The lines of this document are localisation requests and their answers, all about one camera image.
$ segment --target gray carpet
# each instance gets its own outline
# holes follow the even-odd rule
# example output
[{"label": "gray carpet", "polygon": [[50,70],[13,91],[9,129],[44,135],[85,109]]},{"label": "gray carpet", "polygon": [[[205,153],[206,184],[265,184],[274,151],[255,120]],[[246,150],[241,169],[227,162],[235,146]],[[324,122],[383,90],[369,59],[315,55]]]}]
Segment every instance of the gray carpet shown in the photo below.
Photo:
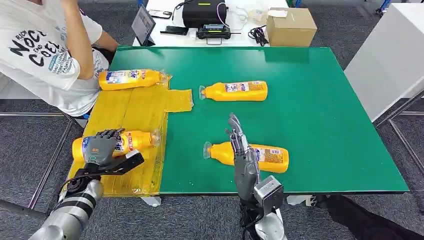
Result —
[{"label": "gray carpet", "polygon": [[[331,47],[344,68],[376,23],[360,7],[305,5],[319,28],[314,46]],[[135,4],[83,4],[81,8],[121,44],[131,45],[134,34],[131,23]],[[424,110],[424,102],[411,109]],[[0,111],[55,112],[40,100],[0,100]],[[420,156],[424,155],[422,132],[424,118],[398,117],[396,122]],[[0,117],[0,199],[27,205],[37,186],[54,145],[66,126],[63,118]],[[378,130],[411,193],[401,195],[350,195],[349,198],[369,211],[392,220],[412,231],[424,234],[420,214],[424,177],[412,162],[393,130],[387,124]],[[73,127],[59,154],[58,162],[47,182],[36,208],[47,210],[54,204],[53,195],[66,178],[71,164],[71,142],[82,134]],[[335,223],[325,210],[289,206],[281,210],[289,240],[353,240],[346,227]],[[82,240],[238,240],[239,224],[236,197],[164,197],[162,205],[147,206],[139,198],[103,198],[97,205]],[[0,239],[27,239],[42,222],[0,209]]]},{"label": "gray carpet", "polygon": [[138,7],[136,1],[128,3],[80,3],[79,7],[91,19],[103,26],[119,44],[133,45],[136,34],[131,28]]},{"label": "gray carpet", "polygon": [[302,4],[318,28],[312,47],[329,47],[345,69],[380,19],[360,6]]}]

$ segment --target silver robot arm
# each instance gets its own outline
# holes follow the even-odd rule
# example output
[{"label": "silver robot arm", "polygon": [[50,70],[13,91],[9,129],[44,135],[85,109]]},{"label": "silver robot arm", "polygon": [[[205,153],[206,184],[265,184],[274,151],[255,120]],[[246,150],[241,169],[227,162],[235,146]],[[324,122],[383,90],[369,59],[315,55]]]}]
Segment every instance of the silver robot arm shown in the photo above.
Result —
[{"label": "silver robot arm", "polygon": [[79,239],[102,196],[102,183],[91,180],[83,191],[65,197],[29,240]]},{"label": "silver robot arm", "polygon": [[139,151],[113,158],[123,129],[105,130],[91,137],[83,152],[85,166],[68,179],[66,191],[41,228],[29,240],[78,240],[103,196],[102,175],[123,175],[144,162]]},{"label": "silver robot arm", "polygon": [[231,113],[225,129],[234,153],[234,181],[240,197],[241,226],[254,240],[287,240],[279,208],[283,185],[272,175],[260,178],[258,160],[239,119]]}]

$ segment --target white table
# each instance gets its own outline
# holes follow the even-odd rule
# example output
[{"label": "white table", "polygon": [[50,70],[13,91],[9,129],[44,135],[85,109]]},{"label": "white table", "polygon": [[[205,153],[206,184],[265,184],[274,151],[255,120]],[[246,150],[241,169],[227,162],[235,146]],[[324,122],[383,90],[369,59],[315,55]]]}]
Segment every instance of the white table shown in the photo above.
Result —
[{"label": "white table", "polygon": [[424,4],[392,3],[344,74],[374,122],[424,89]]},{"label": "white table", "polygon": [[[147,10],[162,10],[172,12],[175,6],[179,3],[182,3],[184,0],[150,0],[147,4]],[[254,39],[251,39],[248,36],[248,32],[253,29],[260,27],[251,20],[249,20],[242,30],[240,29],[243,26],[243,21],[234,14],[236,6],[239,8],[245,9],[247,12],[257,8],[257,5],[260,7],[276,7],[276,8],[288,8],[288,5],[285,0],[226,0],[226,5],[229,7],[227,12],[227,17],[225,23],[231,27],[232,33],[241,33],[241,34],[232,34],[230,39],[222,39],[221,47],[257,47],[260,46]],[[186,36],[180,35],[169,35],[161,34],[160,31],[164,31],[166,26],[178,26],[184,27],[183,23],[183,7],[178,10],[175,10],[174,20],[171,19],[161,19],[155,18],[156,26],[151,33],[151,38],[153,39],[155,46],[157,47],[207,47],[210,45],[206,44],[206,39],[196,38],[196,28],[190,28]],[[134,40],[133,46],[140,46],[137,39]]]}]

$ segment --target electronic equipment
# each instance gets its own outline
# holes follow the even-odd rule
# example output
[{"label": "electronic equipment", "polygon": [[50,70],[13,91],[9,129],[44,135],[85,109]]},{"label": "electronic equipment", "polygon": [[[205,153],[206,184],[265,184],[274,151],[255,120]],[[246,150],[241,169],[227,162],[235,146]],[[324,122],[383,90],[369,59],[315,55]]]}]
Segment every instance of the electronic equipment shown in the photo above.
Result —
[{"label": "electronic equipment", "polygon": [[180,26],[166,26],[165,31],[160,31],[161,34],[187,35],[189,29]]},{"label": "electronic equipment", "polygon": [[147,9],[143,5],[140,5],[137,15],[131,25],[140,46],[149,47],[155,45],[150,38],[150,34],[152,34],[155,25],[156,22],[153,20],[152,16],[150,16]]},{"label": "electronic equipment", "polygon": [[199,39],[230,39],[230,28],[223,24],[204,24],[196,32]]},{"label": "electronic equipment", "polygon": [[158,19],[170,19],[172,16],[171,11],[152,10],[152,9],[148,11],[148,14],[150,14],[152,18],[158,18]]},{"label": "electronic equipment", "polygon": [[187,28],[200,28],[204,24],[221,24],[218,14],[225,23],[227,18],[227,7],[225,0],[186,0],[175,9],[182,6],[182,20]]}]

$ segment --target wire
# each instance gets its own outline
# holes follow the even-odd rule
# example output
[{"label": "wire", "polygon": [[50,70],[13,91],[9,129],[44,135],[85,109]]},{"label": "wire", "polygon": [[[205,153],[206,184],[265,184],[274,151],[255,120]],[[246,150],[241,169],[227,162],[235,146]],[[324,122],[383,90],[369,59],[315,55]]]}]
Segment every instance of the wire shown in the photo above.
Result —
[{"label": "wire", "polygon": [[218,14],[218,19],[221,21],[221,23],[224,26],[226,26],[227,28],[230,28],[230,26],[225,24],[225,22],[221,19],[221,16],[220,16],[220,6],[221,6],[221,4],[224,4],[225,6],[227,6],[227,4],[225,2],[218,3],[218,5],[216,5],[216,14]]},{"label": "wire", "polygon": [[256,40],[257,44],[260,44],[262,47],[265,46],[265,44],[269,44],[270,42],[265,38],[265,33],[262,28],[266,27],[267,25],[263,25],[260,27],[252,28],[247,35],[249,38]]},{"label": "wire", "polygon": [[252,221],[251,223],[247,224],[246,226],[244,226],[243,229],[243,233],[241,234],[241,239],[245,240],[246,239],[246,231],[248,230],[248,228],[250,228],[251,226],[257,224],[259,221],[261,221],[264,218],[264,215],[261,214],[259,217],[257,217],[254,221]]},{"label": "wire", "polygon": [[193,1],[194,1],[194,0],[186,0],[186,1],[183,1],[183,2],[178,3],[178,5],[176,5],[176,6],[174,7],[174,9],[173,9],[173,11],[172,11],[172,20],[171,20],[172,25],[174,25],[174,26],[175,26],[175,24],[174,24],[174,14],[175,14],[175,10],[179,10],[182,6],[184,6],[184,4],[188,4],[188,3],[191,3],[191,2],[193,2]]},{"label": "wire", "polygon": [[67,184],[67,183],[69,183],[70,181],[73,181],[73,180],[77,180],[77,179],[81,179],[81,178],[86,178],[86,177],[95,177],[95,176],[100,176],[100,175],[103,175],[104,173],[90,173],[90,174],[85,174],[85,175],[81,175],[81,176],[74,176],[74,177],[72,177],[72,178],[69,178],[68,180],[66,180],[65,182],[63,182],[62,183],[62,186],[60,186],[60,188],[59,188],[59,191],[58,191],[58,193],[57,193],[57,196],[56,196],[56,202],[58,202],[59,201],[59,198],[60,198],[60,196],[61,196],[61,191],[62,191],[62,189],[65,187],[65,185]]},{"label": "wire", "polygon": [[[221,4],[224,4],[225,6],[227,6],[227,4],[225,3],[225,2],[220,2],[220,3],[218,3],[218,5],[216,5],[216,14],[218,15],[218,19],[219,19],[219,21],[224,25],[224,26],[226,26],[227,28],[229,28],[229,29],[231,29],[231,27],[230,27],[230,25],[228,25],[228,24],[226,24],[222,19],[221,19],[221,16],[220,16],[220,5]],[[245,11],[246,12],[246,15],[247,15],[247,11],[244,9],[244,8],[241,8],[241,7],[238,7],[238,6],[235,6],[235,8],[236,9],[241,9],[241,10],[243,10],[243,11]],[[242,30],[244,27],[245,27],[245,25],[248,23],[248,17],[246,16],[245,17],[245,19],[244,19],[244,23],[243,23],[243,25],[241,26],[241,28],[239,28],[239,29],[234,29],[235,31],[240,31],[240,30]]]}]

